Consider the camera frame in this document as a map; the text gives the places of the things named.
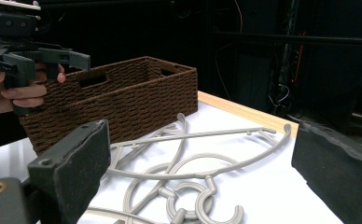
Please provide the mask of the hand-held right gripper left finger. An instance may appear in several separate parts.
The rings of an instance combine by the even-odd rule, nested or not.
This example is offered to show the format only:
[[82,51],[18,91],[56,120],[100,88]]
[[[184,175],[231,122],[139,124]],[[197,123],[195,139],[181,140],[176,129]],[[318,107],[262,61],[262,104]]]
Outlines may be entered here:
[[108,121],[85,123],[28,164],[41,224],[77,224],[110,165]]

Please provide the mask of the white table mat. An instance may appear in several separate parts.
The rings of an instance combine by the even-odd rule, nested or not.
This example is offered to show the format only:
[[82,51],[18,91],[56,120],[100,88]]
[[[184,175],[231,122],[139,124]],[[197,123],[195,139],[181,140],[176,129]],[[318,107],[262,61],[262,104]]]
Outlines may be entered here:
[[[188,133],[269,126],[256,124],[233,113],[235,112],[225,112],[199,102],[198,112],[187,117]],[[175,140],[152,144],[122,166],[122,170],[142,173],[155,165],[171,161],[179,143],[179,140]],[[244,209],[244,220],[241,224],[342,224],[291,166],[294,145],[295,138],[291,137],[283,148],[262,161],[215,176],[213,180],[217,193],[214,195],[214,207],[209,217],[216,221],[227,221],[232,218],[235,206],[240,205]],[[187,139],[185,146],[182,161],[189,159],[191,155],[202,153],[219,154],[236,161],[244,161],[271,147],[259,133],[192,138]],[[26,165],[35,158],[29,139],[0,147],[0,177],[25,179]],[[217,158],[203,157],[188,161],[176,173],[202,172],[225,165],[229,163]],[[174,191],[174,187],[184,181],[199,183],[204,187],[207,186],[206,181],[192,178],[165,183],[166,190],[178,194],[177,209],[193,210],[198,192],[194,189]],[[90,206],[126,211],[123,209],[123,200],[132,182],[132,178],[118,174],[106,175]],[[155,196],[143,206],[137,216],[160,224],[170,223],[166,212],[166,199],[161,195]],[[93,216],[89,212],[78,224],[112,224],[115,221],[114,218]]]

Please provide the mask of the grey plastic clothes hanger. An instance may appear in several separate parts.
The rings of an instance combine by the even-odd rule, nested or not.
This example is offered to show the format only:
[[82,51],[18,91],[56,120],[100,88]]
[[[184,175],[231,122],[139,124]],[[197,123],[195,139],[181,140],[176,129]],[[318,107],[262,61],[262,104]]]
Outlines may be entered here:
[[[153,220],[147,219],[145,217],[139,217],[137,215],[133,215],[131,213],[118,211],[118,210],[110,210],[100,207],[89,207],[86,210],[86,214],[95,215],[99,217],[111,217],[120,221],[123,221],[125,224],[166,224],[159,223]],[[184,212],[173,217],[168,224],[183,224],[185,219]]]
[[[171,175],[174,175],[176,171],[182,166],[181,158],[185,149],[184,138],[180,140],[178,150],[170,162],[152,166],[141,174],[127,173],[120,170],[120,168],[125,165],[128,160],[135,157],[138,153],[146,149],[153,142],[159,142],[160,137],[164,137],[166,133],[168,133],[170,137],[180,137],[182,134],[186,134],[188,126],[185,116],[182,113],[179,113],[177,115],[177,119],[182,124],[182,128],[180,130],[176,130],[175,126],[171,124],[159,129],[150,138],[145,139],[144,143],[137,143],[136,141],[132,141],[132,151],[126,154],[122,159],[119,157],[119,155],[126,146],[126,143],[118,143],[113,145],[113,147],[116,147],[118,151],[112,160],[108,171],[133,178],[133,182],[127,188],[123,199],[123,213],[127,215],[126,219],[124,220],[125,224],[132,223],[134,221],[133,216],[137,215],[157,196],[161,196],[166,199],[166,212],[169,218],[172,220],[172,224],[182,224],[184,221],[191,224],[201,223],[195,211],[186,210],[184,208],[175,208],[175,203],[178,199],[176,192],[179,189],[190,188],[201,193],[206,189],[206,187],[194,182],[182,182],[174,190],[165,188],[166,183],[172,179]],[[144,180],[153,179],[155,175],[158,177],[158,183],[139,203],[137,203],[135,206],[132,206],[132,196],[134,195],[137,186]]]
[[[171,178],[172,178],[171,180],[191,179],[191,178],[205,180],[207,187],[203,192],[199,193],[199,195],[196,199],[196,202],[195,202],[195,210],[194,210],[202,224],[240,224],[244,218],[244,208],[241,205],[235,206],[233,217],[228,221],[218,222],[218,221],[211,219],[208,216],[208,212],[210,211],[210,209],[212,207],[212,202],[207,202],[207,200],[211,199],[217,193],[217,188],[216,188],[216,183],[214,181],[214,177],[228,173],[228,172],[232,172],[234,170],[244,168],[245,166],[252,165],[258,161],[261,161],[261,160],[269,157],[276,150],[283,147],[286,144],[286,142],[288,141],[288,139],[290,138],[292,127],[289,123],[284,125],[284,131],[285,131],[285,134],[284,134],[283,138],[279,141],[277,141],[276,139],[274,139],[270,135],[268,135],[268,133],[275,133],[275,130],[268,129],[268,128],[248,128],[248,129],[236,129],[236,130],[225,130],[225,131],[211,131],[211,132],[204,132],[204,133],[186,133],[186,134],[182,134],[180,137],[170,137],[170,135],[169,135],[169,136],[160,137],[160,142],[181,140],[182,138],[184,138],[186,140],[186,139],[190,139],[190,138],[208,137],[208,136],[216,136],[216,135],[235,134],[235,133],[245,133],[247,135],[251,135],[252,133],[258,133],[271,144],[271,147],[269,149],[263,151],[262,153],[256,155],[255,157],[245,160],[245,161],[236,161],[225,155],[215,154],[215,153],[195,154],[195,155],[192,155],[192,156],[182,160],[181,161],[182,166],[187,164],[190,161],[194,161],[194,160],[201,159],[201,158],[215,158],[218,160],[227,161],[230,164],[230,166],[222,167],[220,169],[215,169],[215,170],[204,171],[204,172],[200,172],[200,173],[190,173],[190,174],[180,174],[180,175],[175,173],[174,175],[171,175]],[[140,142],[144,143],[145,139],[138,139],[138,140],[132,140],[132,141],[136,141],[137,143],[140,143]],[[126,146],[132,146],[132,141],[126,141],[126,142],[121,142],[121,143],[126,143]]]

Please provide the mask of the brown woven basket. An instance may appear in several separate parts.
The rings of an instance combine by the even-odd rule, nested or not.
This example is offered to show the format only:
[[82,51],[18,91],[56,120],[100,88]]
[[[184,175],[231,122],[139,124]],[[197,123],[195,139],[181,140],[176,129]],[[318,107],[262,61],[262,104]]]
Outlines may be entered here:
[[194,67],[140,57],[47,81],[44,105],[19,120],[37,154],[78,126],[107,119],[110,139],[133,140],[198,110]]

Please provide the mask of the black metal rack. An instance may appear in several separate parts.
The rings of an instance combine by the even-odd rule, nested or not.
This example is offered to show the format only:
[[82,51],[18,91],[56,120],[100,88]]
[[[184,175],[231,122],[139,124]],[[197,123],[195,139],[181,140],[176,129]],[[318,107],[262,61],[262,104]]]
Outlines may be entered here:
[[362,0],[205,0],[206,88],[336,129],[362,115]]

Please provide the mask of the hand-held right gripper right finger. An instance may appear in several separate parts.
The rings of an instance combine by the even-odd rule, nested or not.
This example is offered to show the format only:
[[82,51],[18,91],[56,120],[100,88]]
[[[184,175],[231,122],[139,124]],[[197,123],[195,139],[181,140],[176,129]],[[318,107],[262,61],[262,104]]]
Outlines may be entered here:
[[327,127],[299,125],[291,165],[344,224],[362,224],[362,145]]

